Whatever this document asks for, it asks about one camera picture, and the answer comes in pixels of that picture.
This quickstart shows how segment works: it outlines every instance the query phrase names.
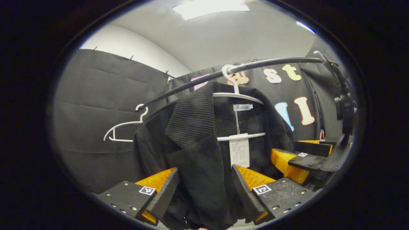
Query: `clothes hanger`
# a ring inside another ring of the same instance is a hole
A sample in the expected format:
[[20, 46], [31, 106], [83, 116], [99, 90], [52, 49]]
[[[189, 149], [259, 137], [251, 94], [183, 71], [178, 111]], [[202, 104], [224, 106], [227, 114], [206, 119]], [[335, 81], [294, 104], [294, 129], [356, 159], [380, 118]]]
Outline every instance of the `clothes hanger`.
[[[142, 105], [144, 105], [144, 104], [139, 104], [139, 105], [136, 107], [135, 110], [138, 110], [139, 107], [141, 107]], [[113, 137], [114, 137], [114, 138], [109, 137], [110, 140], [112, 140], [112, 141], [122, 141], [122, 142], [133, 142], [133, 140], [116, 139], [116, 138], [115, 138], [115, 128], [118, 128], [119, 126], [123, 126], [123, 125], [126, 125], [126, 124], [141, 124], [141, 123], [143, 123], [142, 118], [143, 118], [147, 113], [148, 113], [148, 107], [146, 107], [146, 111], [141, 114], [141, 117], [140, 117], [139, 121], [137, 121], [137, 122], [125, 122], [125, 123], [122, 123], [122, 124], [117, 124], [116, 126], [112, 127], [112, 128], [111, 128], [110, 130], [108, 130], [108, 132], [105, 134], [103, 140], [105, 141], [105, 139], [106, 139], [106, 137], [108, 136], [108, 134], [109, 134], [111, 131], [113, 131]]]
[[[236, 97], [236, 98], [247, 99], [247, 100], [250, 100], [250, 101], [258, 102], [260, 104], [264, 104], [262, 101], [260, 101], [257, 98], [247, 96], [247, 95], [242, 95], [242, 94], [239, 93], [238, 84], [235, 81], [233, 81], [233, 79], [231, 79], [229, 77], [229, 75], [227, 74], [227, 71], [229, 71], [231, 68], [235, 68], [235, 67], [237, 67], [237, 66], [235, 66], [235, 65], [225, 65], [225, 66], [222, 67], [223, 76], [233, 84], [234, 93], [231, 93], [231, 92], [216, 92], [216, 93], [213, 94], [213, 97]], [[238, 128], [237, 112], [236, 112], [236, 123], [237, 123], [237, 133], [238, 133], [238, 135], [229, 136], [229, 137], [220, 137], [220, 138], [217, 138], [217, 140], [218, 141], [230, 141], [230, 140], [248, 139], [248, 138], [256, 138], [256, 137], [265, 136], [265, 133], [255, 133], [255, 134], [250, 134], [250, 135], [239, 135], [240, 134], [240, 129]]]

